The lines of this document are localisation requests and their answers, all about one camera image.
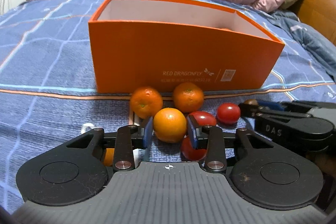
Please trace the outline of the orange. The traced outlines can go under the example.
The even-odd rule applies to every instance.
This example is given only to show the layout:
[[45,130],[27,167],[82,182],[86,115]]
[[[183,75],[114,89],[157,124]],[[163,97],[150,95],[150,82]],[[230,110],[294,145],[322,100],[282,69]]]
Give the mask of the orange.
[[105,166],[113,165],[113,157],[114,157],[114,148],[107,148],[105,150],[105,155],[103,157],[103,164]]
[[178,109],[167,107],[155,114],[153,128],[160,141],[179,143],[187,132],[187,120]]
[[184,82],[173,91],[174,106],[183,113],[198,111],[204,102],[204,93],[194,83]]
[[149,86],[137,88],[130,98],[130,109],[139,118],[155,116],[163,107],[161,94]]

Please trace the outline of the red tomato right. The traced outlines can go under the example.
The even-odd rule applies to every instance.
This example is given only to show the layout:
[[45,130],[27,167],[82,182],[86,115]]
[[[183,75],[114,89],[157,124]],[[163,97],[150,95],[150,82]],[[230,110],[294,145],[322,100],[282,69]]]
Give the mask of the red tomato right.
[[217,109],[217,119],[223,124],[235,124],[240,118],[240,108],[234,103],[223,103]]

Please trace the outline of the orange cardboard shoe box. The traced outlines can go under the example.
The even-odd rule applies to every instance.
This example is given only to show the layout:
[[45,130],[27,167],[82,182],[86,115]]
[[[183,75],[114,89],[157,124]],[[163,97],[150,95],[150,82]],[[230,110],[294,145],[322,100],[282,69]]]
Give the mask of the orange cardboard shoe box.
[[258,89],[284,49],[242,12],[195,0],[105,0],[88,29],[100,93]]

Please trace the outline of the red tomato under finger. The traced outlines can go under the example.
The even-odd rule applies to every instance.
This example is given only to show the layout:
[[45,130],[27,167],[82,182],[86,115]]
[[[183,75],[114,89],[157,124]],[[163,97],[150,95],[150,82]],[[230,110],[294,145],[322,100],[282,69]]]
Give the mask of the red tomato under finger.
[[185,137],[181,144],[181,153],[187,160],[200,161],[205,158],[206,149],[194,149],[191,145],[190,138]]

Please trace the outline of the wooden headboard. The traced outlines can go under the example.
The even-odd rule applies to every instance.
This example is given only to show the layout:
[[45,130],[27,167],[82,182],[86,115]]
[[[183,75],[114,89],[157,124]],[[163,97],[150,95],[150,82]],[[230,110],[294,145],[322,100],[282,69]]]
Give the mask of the wooden headboard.
[[336,0],[299,0],[289,9],[335,44]]

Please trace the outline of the blue plaid bed sheet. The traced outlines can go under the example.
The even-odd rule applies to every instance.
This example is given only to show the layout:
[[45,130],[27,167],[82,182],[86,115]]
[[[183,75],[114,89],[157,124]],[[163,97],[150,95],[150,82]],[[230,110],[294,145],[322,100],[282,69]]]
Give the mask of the blue plaid bed sheet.
[[[29,159],[92,127],[107,132],[135,123],[129,94],[102,95],[95,76],[88,19],[104,0],[34,0],[1,16],[1,206],[23,203],[15,183]],[[239,6],[285,47],[260,89],[207,93],[202,110],[224,102],[335,101],[335,82],[309,52],[269,16]]]

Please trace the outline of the red tomato middle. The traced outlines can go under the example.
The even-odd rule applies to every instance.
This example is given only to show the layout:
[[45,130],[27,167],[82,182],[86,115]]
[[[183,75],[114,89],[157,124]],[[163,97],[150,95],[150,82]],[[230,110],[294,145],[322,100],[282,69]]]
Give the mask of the red tomato middle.
[[217,125],[216,118],[212,114],[205,112],[205,111],[193,111],[189,114],[189,116],[193,116],[195,120],[197,121],[198,125],[200,126]]

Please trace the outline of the grey blue blanket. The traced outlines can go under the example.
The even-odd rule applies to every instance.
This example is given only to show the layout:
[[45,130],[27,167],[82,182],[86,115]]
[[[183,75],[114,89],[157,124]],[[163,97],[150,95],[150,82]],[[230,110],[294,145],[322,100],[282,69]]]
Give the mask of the grey blue blanket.
[[302,23],[298,16],[288,10],[276,10],[267,17],[273,25],[283,29],[321,64],[326,73],[335,81],[335,45],[313,27]]

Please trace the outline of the dark brown passion fruit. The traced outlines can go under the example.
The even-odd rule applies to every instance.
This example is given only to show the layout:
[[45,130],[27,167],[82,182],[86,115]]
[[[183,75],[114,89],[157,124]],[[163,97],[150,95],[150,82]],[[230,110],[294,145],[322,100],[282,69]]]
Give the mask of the dark brown passion fruit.
[[244,104],[258,106],[259,103],[256,99],[248,99],[244,101]]

